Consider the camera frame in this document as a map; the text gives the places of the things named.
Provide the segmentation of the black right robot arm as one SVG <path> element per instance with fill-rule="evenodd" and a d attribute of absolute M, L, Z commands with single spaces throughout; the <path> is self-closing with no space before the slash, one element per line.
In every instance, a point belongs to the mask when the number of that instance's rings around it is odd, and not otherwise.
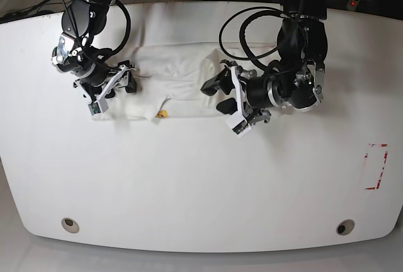
<path fill-rule="evenodd" d="M 106 26 L 107 13 L 111 4 L 116 4 L 126 20 L 125 34 L 117 48 L 96 48 L 92 45 L 94 37 Z M 119 0 L 72 0 L 64 7 L 62 15 L 62 34 L 58 45 L 52 52 L 52 63 L 61 73 L 71 73 L 77 77 L 74 88 L 82 87 L 85 97 L 95 102 L 103 86 L 111 78 L 123 71 L 121 80 L 128 94 L 137 92 L 137 83 L 130 74 L 130 62 L 123 61 L 117 66 L 106 62 L 123 50 L 127 44 L 131 19 L 126 7 Z"/>

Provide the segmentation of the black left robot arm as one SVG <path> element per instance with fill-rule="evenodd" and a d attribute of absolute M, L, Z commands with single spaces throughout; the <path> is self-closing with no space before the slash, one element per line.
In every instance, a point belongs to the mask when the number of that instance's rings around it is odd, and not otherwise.
<path fill-rule="evenodd" d="M 255 7 L 239 28 L 239 43 L 245 57 L 224 50 L 224 69 L 205 81 L 200 91 L 214 96 L 229 95 L 216 106 L 229 116 L 229 127 L 240 135 L 257 122 L 268 123 L 272 108 L 291 106 L 307 111 L 323 100 L 324 61 L 328 43 L 323 21 L 327 18 L 325 0 L 283 0 L 283 8 Z M 246 41 L 246 30 L 265 17 L 282 20 L 276 46 L 255 55 Z"/>

